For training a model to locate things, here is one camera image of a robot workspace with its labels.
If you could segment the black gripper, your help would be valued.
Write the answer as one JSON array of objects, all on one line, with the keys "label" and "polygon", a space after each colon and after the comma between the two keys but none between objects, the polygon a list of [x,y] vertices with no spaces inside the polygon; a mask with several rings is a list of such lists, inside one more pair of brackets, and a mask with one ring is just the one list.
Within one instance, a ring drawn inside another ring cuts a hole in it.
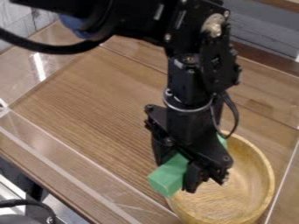
[{"label": "black gripper", "polygon": [[162,94],[162,106],[145,106],[144,126],[150,131],[153,159],[162,165],[173,156],[174,148],[185,152],[192,161],[186,164],[181,189],[194,193],[208,180],[224,183],[233,159],[222,145],[229,133],[220,131],[220,117],[224,106],[232,106],[225,92],[212,94],[200,105],[186,105],[170,91]]}]

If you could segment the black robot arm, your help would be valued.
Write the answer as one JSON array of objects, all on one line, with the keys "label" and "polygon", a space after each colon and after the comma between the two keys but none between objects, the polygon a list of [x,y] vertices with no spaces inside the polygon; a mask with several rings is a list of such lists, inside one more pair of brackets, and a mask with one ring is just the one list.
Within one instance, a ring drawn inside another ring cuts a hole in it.
[{"label": "black robot arm", "polygon": [[140,39],[164,50],[168,59],[162,105],[145,106],[144,126],[152,135],[157,165],[184,158],[178,187],[222,184],[233,165],[220,130],[222,109],[234,103],[228,90],[241,68],[229,41],[229,9],[222,0],[9,0],[58,14],[81,41],[71,45],[34,42],[0,27],[0,39],[29,51],[75,54],[114,36]]}]

